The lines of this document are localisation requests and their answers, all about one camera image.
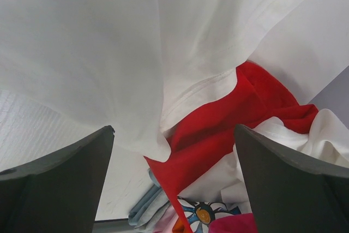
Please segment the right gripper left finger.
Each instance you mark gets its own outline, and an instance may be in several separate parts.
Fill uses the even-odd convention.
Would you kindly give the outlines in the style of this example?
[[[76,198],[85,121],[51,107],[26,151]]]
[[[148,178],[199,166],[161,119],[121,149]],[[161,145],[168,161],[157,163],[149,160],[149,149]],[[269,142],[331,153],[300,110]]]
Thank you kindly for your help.
[[[1,171],[1,232],[92,232],[114,132],[105,126]]]

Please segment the white floral print t-shirt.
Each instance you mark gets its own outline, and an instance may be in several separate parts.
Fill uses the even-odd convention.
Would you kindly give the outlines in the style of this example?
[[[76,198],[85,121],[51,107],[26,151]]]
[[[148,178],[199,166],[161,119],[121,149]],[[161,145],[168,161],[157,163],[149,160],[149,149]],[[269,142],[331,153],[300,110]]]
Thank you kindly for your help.
[[[1,0],[1,85],[160,162],[304,0]]]

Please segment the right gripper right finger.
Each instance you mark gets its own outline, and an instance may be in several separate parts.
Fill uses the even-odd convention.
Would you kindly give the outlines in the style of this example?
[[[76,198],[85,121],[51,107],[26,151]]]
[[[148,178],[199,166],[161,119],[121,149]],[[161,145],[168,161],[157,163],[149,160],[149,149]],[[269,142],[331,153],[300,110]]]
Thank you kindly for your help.
[[[234,138],[258,232],[348,232],[348,168],[241,124]]]

